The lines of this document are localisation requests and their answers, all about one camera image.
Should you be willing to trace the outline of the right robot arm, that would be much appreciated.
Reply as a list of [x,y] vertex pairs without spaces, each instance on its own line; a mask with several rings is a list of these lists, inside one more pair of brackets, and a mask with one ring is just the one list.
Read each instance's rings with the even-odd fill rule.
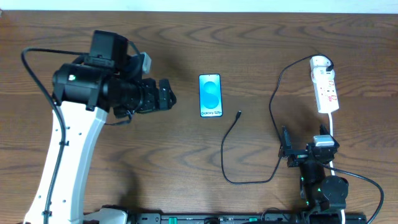
[[341,223],[346,208],[349,183],[345,178],[326,175],[324,166],[334,158],[338,142],[324,125],[305,149],[294,149],[286,127],[282,128],[280,157],[287,158],[288,167],[300,169],[300,195],[308,209],[297,215],[300,223]]

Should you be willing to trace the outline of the blue-screen Samsung smartphone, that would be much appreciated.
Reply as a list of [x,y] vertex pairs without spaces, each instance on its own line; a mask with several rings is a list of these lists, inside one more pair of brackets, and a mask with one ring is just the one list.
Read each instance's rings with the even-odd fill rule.
[[202,118],[222,117],[223,103],[220,74],[202,74],[198,77],[200,116]]

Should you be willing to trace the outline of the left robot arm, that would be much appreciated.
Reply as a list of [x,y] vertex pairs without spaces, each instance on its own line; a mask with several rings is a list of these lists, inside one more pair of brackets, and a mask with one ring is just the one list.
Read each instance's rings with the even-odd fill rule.
[[134,216],[115,205],[84,212],[85,187],[94,148],[109,113],[117,125],[135,114],[169,110],[176,97],[168,80],[147,77],[150,57],[129,55],[133,43],[97,30],[90,51],[77,52],[53,75],[45,92],[53,113],[50,146],[39,188],[25,223],[132,223]]

